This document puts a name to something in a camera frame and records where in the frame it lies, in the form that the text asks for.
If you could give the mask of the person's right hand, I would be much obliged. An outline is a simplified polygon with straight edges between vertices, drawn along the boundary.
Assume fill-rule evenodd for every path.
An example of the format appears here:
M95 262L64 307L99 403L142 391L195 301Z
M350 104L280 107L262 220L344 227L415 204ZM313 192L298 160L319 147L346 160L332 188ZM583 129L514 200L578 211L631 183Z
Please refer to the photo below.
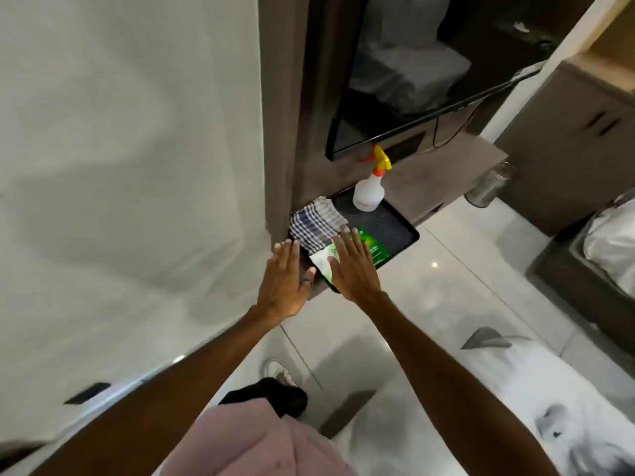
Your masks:
M351 238L357 247L357 257L355 258L349 258L346 253L344 231L333 238L344 276L342 285L334 286L347 300L365 310L376 304L384 292L380 285L378 273L374 275L366 272L366 258L363 250L363 244L365 243L361 242L357 228L351 230Z

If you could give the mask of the person's left hand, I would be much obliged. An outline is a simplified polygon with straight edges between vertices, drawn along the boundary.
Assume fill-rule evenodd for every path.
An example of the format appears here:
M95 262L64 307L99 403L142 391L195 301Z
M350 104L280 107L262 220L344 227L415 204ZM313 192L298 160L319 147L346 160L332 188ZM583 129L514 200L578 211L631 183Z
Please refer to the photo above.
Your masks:
M293 269L291 273L281 270L281 245L274 245L274 269L268 279L262 279L258 291L256 308L274 326L294 317L306 304L309 295L299 292L300 279L306 271L300 267L300 245L293 242Z

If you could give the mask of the person's left forearm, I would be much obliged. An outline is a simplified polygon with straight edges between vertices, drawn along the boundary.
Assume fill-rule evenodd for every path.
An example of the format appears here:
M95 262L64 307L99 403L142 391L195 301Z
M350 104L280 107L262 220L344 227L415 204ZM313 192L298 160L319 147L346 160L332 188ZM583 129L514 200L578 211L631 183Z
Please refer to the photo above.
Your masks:
M96 417L30 476L151 476L267 333L298 309L256 304Z

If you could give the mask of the person's right forearm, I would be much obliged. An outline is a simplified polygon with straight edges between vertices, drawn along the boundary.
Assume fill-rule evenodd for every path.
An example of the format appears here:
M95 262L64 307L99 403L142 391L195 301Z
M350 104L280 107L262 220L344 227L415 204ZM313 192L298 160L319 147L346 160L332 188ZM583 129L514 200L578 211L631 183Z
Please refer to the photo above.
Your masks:
M560 476L528 428L383 291L351 301L369 317L454 458L469 476Z

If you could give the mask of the green white wipes packet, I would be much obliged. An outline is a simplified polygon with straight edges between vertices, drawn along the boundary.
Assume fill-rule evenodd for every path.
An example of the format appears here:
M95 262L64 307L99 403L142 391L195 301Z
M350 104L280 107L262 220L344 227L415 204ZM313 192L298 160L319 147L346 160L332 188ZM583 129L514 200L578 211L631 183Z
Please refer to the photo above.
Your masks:
M380 265L391 258L391 254L385 246L374 238L365 228L359 227L358 232L360 233L361 242L368 246L376 268L379 268ZM329 263L330 258L336 259L337 261L340 259L337 247L333 242L320 249L318 252L309 255L311 263L316 267L319 274L324 278L324 280L326 280L329 286L334 288L332 282L333 272Z

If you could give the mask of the black rectangular tray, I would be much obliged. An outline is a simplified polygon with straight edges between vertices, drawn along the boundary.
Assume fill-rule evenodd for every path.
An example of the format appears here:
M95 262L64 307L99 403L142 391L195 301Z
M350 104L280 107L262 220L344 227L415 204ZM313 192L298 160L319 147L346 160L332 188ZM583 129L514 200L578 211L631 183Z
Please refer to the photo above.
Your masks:
M388 201L381 201L380 205L372 212L363 212L353 205L353 192L354 188L350 187L334 193L329 196L329 199L333 201L338 211L348 220L347 228L365 228L391 254L391 258L380 265L379 268L419 240L420 235L417 229ZM314 266L309 259L309 254L301 247L300 252L308 259L309 264ZM332 288L327 284L318 271L317 277L333 292L338 292L335 287Z

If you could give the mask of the checked blue white cloth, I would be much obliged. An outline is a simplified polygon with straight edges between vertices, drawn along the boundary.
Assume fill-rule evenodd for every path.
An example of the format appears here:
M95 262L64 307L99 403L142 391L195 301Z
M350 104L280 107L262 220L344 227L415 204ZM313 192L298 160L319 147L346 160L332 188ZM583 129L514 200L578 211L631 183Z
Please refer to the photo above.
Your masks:
M329 246L348 223L331 199L320 196L290 215L289 232L301 248L313 255Z

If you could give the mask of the white spray bottle yellow trigger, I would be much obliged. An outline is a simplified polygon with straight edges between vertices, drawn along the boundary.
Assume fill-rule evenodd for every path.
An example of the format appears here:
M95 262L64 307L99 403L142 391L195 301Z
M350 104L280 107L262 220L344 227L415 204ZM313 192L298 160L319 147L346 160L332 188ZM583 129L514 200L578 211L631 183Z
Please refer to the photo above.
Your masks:
M372 163L373 170L367 179L359 181L354 188L353 205L363 211L374 211L385 198L382 177L392 167L391 160L379 144L374 144L371 155L360 160L361 163Z

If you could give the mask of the white shoe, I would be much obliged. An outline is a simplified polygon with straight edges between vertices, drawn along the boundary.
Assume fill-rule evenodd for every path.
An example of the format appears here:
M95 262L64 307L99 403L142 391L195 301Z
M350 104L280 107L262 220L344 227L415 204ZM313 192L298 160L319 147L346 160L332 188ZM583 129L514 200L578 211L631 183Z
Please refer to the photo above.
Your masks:
M288 369L276 359L267 360L263 365L263 376L273 378L283 386L297 387Z

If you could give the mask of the black socket panel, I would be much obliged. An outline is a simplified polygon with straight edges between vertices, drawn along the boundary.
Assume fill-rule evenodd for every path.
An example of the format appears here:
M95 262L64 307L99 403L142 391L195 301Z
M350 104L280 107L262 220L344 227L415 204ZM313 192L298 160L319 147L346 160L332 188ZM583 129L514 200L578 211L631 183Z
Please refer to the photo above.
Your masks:
M418 152L426 132L421 132L385 149L386 156L394 164Z

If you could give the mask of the brown wooden television unit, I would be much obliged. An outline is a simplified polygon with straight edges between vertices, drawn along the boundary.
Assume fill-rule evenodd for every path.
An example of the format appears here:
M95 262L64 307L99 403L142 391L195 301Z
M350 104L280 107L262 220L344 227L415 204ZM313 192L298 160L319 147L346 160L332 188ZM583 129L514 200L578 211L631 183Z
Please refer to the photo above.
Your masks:
M257 0L264 130L265 219L271 241L288 235L292 210L369 173L372 143L326 157L332 121L350 75L367 0ZM384 179L387 199L414 225L449 205L506 158L459 132L409 155Z

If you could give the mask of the black trousers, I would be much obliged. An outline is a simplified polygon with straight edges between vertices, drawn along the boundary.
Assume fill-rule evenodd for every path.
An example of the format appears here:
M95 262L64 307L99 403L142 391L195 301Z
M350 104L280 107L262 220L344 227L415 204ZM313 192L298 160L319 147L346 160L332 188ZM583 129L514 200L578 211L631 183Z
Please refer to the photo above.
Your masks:
M218 405L237 404L250 400L265 399L278 417L302 416L308 405L308 395L301 388L282 383L274 377L264 377L260 381L228 392Z

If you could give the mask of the shiny metal waste bin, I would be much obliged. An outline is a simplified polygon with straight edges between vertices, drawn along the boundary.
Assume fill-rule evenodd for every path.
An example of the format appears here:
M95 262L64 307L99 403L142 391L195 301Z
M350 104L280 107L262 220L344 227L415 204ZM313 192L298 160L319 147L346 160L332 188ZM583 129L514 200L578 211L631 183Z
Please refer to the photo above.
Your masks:
M488 207L512 179L513 174L514 167L507 161L502 161L482 175L475 186L464 194L464 199L474 207Z

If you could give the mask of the pink shirt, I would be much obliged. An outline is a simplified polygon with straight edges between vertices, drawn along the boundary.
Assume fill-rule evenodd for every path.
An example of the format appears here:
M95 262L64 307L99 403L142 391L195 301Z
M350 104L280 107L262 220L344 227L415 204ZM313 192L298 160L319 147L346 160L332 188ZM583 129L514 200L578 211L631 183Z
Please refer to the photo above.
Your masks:
M265 399L205 410L158 476L358 476L313 427Z

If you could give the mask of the black flat screen television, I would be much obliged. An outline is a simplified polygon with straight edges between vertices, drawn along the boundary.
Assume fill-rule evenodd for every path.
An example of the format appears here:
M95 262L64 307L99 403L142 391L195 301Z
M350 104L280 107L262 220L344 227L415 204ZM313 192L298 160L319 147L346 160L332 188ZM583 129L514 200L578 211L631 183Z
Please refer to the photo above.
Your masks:
M594 1L365 0L326 157L534 76Z

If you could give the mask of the dark laundry basket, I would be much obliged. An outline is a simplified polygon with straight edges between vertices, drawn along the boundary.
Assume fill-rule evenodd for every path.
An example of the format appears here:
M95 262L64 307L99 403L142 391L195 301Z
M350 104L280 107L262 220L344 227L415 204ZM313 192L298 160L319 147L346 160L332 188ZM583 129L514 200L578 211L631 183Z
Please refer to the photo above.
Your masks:
M623 351L635 356L635 298L622 292L583 254L583 240L600 212L635 196L635 188L592 215L566 227L532 264L531 270L589 323L597 325Z

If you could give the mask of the brown cabinet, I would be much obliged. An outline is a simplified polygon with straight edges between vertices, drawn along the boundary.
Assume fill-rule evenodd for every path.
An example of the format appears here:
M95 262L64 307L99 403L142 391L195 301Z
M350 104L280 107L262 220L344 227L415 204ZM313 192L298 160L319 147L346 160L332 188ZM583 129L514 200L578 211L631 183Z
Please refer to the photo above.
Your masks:
M607 113L583 131L597 114ZM599 138L613 119L621 122ZM635 188L635 90L563 62L496 145L514 167L500 198L547 236Z

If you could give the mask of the white bag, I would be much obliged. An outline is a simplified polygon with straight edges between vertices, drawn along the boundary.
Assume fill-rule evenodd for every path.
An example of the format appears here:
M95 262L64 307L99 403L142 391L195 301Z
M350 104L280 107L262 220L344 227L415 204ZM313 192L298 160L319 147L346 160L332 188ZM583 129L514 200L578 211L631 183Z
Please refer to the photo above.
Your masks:
M620 199L594 217L583 240L583 254L635 298L635 196Z

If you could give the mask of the black wall socket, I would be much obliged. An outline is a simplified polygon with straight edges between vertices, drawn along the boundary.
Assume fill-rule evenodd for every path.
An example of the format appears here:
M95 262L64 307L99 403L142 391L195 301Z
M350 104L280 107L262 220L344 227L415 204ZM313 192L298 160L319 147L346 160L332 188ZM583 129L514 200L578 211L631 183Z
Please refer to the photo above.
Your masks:
M111 383L98 381L94 384L87 386L82 391L76 393L72 397L68 398L63 404L65 406L81 406L87 401L95 398L100 393L105 392L111 387Z

